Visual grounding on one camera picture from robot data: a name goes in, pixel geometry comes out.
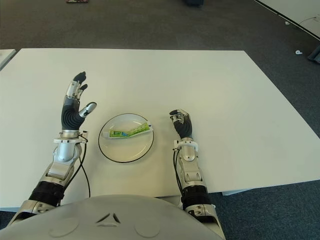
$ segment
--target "toothpaste tube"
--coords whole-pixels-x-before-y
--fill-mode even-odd
[[[150,122],[147,121],[144,124],[138,127],[135,127],[129,131],[121,131],[121,130],[104,131],[102,135],[103,137],[108,139],[121,139],[121,138],[130,138],[140,134],[148,133],[152,130],[153,129]]]

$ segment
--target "black cable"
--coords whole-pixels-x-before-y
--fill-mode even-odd
[[[310,19],[316,19],[317,17],[316,16],[313,16],[313,17],[309,17],[301,22],[299,22],[298,24],[302,24],[304,21],[307,21],[307,20],[310,20]]]
[[[88,142],[88,139],[86,139],[82,134],[80,135],[80,137],[82,137],[85,140],[85,143]]]
[[[87,185],[88,185],[89,198],[91,198],[91,190],[90,190],[90,183],[89,183],[89,179],[88,179],[88,176],[87,176],[86,170],[85,170],[85,168],[84,168],[84,166],[83,166],[82,164],[81,164],[81,168],[82,168],[82,170],[83,170],[83,173],[84,173],[84,175],[85,175],[85,179],[86,179],[86,183],[87,183]]]
[[[66,190],[67,187],[70,185],[70,183],[72,182],[72,180],[75,178],[75,176],[77,175],[77,173],[79,172],[80,168],[82,167],[83,162],[85,161],[85,157],[86,157],[86,152],[87,152],[87,144],[84,144],[84,152],[83,152],[83,158],[82,161],[79,157],[80,160],[80,165],[78,166],[78,168],[76,169],[75,173],[73,174],[73,176],[71,177],[71,179],[69,180],[69,182],[65,185],[64,189]]]
[[[176,178],[180,193],[182,195],[182,192],[183,192],[182,184],[181,184],[181,181],[180,181],[180,178],[179,178],[179,175],[178,175],[178,171],[177,171],[177,161],[178,161],[179,151],[180,150],[178,150],[177,153],[175,151],[173,152],[173,167],[174,167],[174,172],[175,172],[175,178]]]

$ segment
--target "floor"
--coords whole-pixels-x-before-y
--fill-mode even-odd
[[[320,42],[254,0],[0,4],[0,49],[244,50],[320,137],[320,65],[307,60]],[[211,197],[227,240],[320,239],[320,181]],[[0,213],[0,228],[10,217]]]

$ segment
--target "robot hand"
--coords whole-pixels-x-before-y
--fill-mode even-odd
[[[78,131],[81,124],[85,121],[86,116],[97,106],[95,102],[90,102],[79,111],[81,94],[88,87],[87,84],[81,86],[85,80],[86,72],[84,71],[75,76],[69,85],[64,98],[61,113],[61,124],[63,131]]]
[[[179,134],[180,138],[192,138],[192,124],[190,115],[182,109],[173,110],[169,114],[174,128]]]

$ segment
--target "small white object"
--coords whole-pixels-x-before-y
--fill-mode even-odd
[[[140,115],[126,113],[111,118],[101,129],[99,134],[99,148],[108,159],[117,163],[129,163],[142,158],[154,142],[154,131],[149,131],[135,137],[121,139],[106,138],[111,130],[129,131],[136,128],[147,119]]]

